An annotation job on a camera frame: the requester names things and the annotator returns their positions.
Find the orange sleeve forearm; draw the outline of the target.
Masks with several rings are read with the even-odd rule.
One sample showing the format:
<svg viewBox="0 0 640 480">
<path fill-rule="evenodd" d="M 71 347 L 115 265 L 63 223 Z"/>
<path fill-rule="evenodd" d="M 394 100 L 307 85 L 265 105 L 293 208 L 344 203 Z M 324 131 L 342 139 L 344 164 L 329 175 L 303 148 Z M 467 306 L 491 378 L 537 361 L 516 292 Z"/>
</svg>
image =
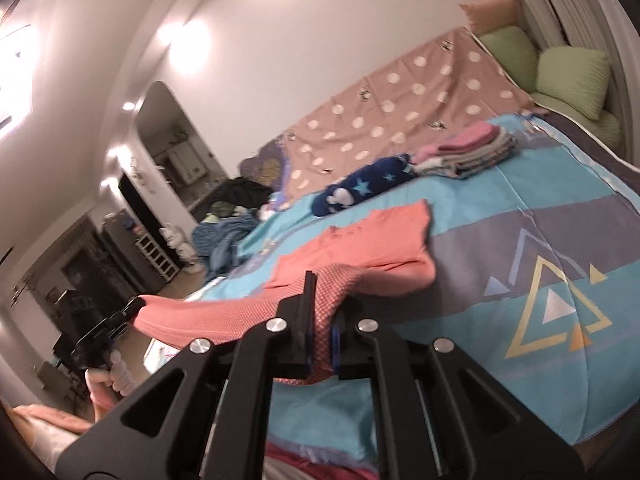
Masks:
<svg viewBox="0 0 640 480">
<path fill-rule="evenodd" d="M 53 472 L 61 454 L 93 427 L 93 422 L 47 405 L 6 407 L 27 446 Z"/>
</svg>

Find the left hand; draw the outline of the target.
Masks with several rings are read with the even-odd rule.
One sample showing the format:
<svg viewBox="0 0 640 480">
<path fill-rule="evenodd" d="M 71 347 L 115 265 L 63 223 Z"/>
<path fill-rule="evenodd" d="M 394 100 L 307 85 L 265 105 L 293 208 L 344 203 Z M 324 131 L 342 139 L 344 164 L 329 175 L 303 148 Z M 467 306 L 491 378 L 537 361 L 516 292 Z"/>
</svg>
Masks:
<svg viewBox="0 0 640 480">
<path fill-rule="evenodd" d="M 85 380 L 93 404 L 106 410 L 110 410 L 119 398 L 130 396 L 137 389 L 137 382 L 118 350 L 108 355 L 106 370 L 88 368 Z"/>
</svg>

